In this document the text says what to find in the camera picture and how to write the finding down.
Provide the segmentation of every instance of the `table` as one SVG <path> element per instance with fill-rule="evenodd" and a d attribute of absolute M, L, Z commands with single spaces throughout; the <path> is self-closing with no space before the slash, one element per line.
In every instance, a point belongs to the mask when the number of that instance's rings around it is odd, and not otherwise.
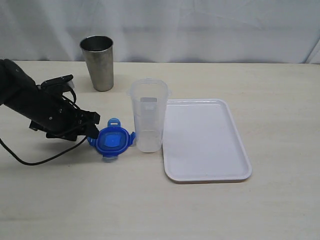
<path fill-rule="evenodd" d="M 164 80 L 171 98 L 221 98 L 253 174 L 242 183 L 175 184 L 162 152 L 129 148 L 104 163 L 88 144 L 24 166 L 0 149 L 1 240 L 320 239 L 320 67 L 310 64 L 115 63 L 114 88 L 93 90 L 84 62 L 17 62 L 38 83 L 73 74 L 78 105 L 134 130 L 131 83 Z M 74 143 L 45 139 L 0 107 L 0 136 L 39 161 Z"/>

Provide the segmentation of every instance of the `clear plastic pitcher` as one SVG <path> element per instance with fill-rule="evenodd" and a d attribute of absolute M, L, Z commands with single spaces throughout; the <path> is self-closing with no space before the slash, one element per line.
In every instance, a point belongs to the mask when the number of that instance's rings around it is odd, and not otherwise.
<path fill-rule="evenodd" d="M 165 114 L 170 91 L 158 79 L 135 81 L 128 92 L 132 100 L 136 146 L 141 152 L 161 149 Z"/>

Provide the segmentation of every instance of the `white tray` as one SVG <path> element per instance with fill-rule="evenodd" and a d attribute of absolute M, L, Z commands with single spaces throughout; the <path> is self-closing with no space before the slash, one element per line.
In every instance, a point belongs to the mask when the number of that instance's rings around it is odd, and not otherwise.
<path fill-rule="evenodd" d="M 252 173 L 221 99 L 170 99 L 162 146 L 165 173 L 176 182 L 242 181 Z"/>

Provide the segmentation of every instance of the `black cable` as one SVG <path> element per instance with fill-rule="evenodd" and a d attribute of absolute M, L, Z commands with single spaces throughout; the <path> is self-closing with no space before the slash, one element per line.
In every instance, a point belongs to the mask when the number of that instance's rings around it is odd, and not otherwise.
<path fill-rule="evenodd" d="M 3 141 L 2 139 L 0 138 L 0 144 L 2 145 L 2 147 L 4 147 L 5 150 L 7 150 L 19 163 L 23 164 L 23 165 L 27 165 L 27 166 L 36 166 L 36 165 L 40 165 L 40 164 L 44 164 L 44 163 L 47 163 L 53 159 L 56 159 L 57 157 L 60 157 L 61 155 L 63 154 L 66 154 L 68 152 L 70 152 L 71 150 L 79 147 L 85 140 L 87 139 L 87 136 L 85 136 L 79 143 L 77 143 L 76 145 L 58 153 L 57 155 L 55 156 L 52 156 L 46 160 L 43 160 L 43 161 L 38 161 L 38 162 L 26 162 L 26 161 L 23 161 L 20 157 L 18 157 Z"/>

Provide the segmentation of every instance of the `cup rim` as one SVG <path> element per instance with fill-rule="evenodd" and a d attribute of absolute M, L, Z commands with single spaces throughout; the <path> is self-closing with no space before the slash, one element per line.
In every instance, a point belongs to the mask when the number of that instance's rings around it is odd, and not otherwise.
<path fill-rule="evenodd" d="M 96 37 L 98 37 L 98 38 L 103 37 L 103 38 L 107 39 L 108 41 L 110 41 L 110 46 L 109 46 L 108 48 L 104 49 L 104 50 L 101 50 L 101 51 L 91 51 L 91 50 L 85 49 L 85 48 L 83 47 L 83 44 L 84 44 L 85 41 L 87 41 L 87 40 L 89 40 L 89 39 L 92 39 L 92 38 L 96 38 Z M 79 43 L 80 48 L 81 48 L 83 51 L 86 51 L 86 52 L 89 52 L 89 53 L 101 53 L 101 52 L 104 52 L 104 51 L 109 50 L 113 45 L 114 45 L 114 41 L 113 41 L 110 37 L 104 36 L 104 35 L 91 35 L 91 36 L 87 36 L 86 38 L 82 39 L 82 40 L 80 41 L 80 43 Z"/>

